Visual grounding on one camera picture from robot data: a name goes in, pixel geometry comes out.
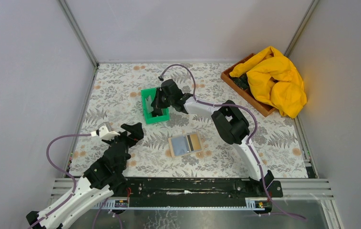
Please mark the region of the green plastic bin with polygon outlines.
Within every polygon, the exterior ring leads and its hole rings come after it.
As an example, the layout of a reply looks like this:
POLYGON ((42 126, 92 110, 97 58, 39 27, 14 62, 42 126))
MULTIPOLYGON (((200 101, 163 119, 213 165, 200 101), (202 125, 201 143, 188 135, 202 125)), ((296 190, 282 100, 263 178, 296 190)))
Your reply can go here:
POLYGON ((145 122, 147 124, 154 124, 158 122, 165 122, 170 120, 169 110, 168 108, 165 109, 158 109, 154 106, 154 103, 152 102, 152 106, 154 108, 154 111, 150 114, 146 112, 145 108, 145 99, 148 96, 151 96, 151 98, 155 99, 156 95, 156 88, 150 88, 150 89, 143 89, 141 90, 141 98, 142 98, 142 107, 143 107, 143 114, 145 118, 145 122))

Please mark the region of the gold magnetic stripe card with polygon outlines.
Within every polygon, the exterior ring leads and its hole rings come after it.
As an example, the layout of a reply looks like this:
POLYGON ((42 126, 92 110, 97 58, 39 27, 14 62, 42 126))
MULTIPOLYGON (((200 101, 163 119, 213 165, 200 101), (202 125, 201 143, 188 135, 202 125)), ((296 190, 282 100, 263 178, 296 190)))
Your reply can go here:
POLYGON ((190 152, 201 151, 201 143, 198 133, 189 134, 186 136, 190 152))

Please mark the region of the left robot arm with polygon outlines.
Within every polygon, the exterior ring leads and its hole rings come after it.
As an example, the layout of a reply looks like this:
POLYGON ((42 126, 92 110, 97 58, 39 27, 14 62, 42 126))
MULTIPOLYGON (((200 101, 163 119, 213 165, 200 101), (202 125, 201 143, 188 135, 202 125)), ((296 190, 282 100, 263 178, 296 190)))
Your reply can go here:
POLYGON ((68 174, 73 187, 57 201, 42 211, 27 214, 31 229, 68 229, 102 200, 111 196, 128 197, 131 194, 123 172, 131 158, 129 149, 143 139, 144 132, 141 123, 122 124, 121 128, 123 131, 116 132, 108 123, 104 123, 89 134, 83 134, 84 137, 100 138, 108 144, 107 150, 78 180, 68 174))

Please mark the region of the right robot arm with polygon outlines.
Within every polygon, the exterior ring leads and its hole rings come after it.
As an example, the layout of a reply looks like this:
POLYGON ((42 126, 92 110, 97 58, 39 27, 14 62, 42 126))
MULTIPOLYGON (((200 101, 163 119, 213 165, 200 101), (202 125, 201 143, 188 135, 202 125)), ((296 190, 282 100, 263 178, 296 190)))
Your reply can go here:
POLYGON ((224 104, 212 104, 197 100, 190 93, 183 93, 174 80, 163 80, 156 89, 152 102, 154 108, 164 109, 172 107, 178 112, 210 117, 221 139, 232 145, 238 152, 244 165, 247 166, 249 178, 252 182, 252 192, 259 197, 270 191, 274 176, 267 166, 260 160, 253 141, 253 134, 249 132, 249 123, 242 114, 242 106, 228 100, 224 104))

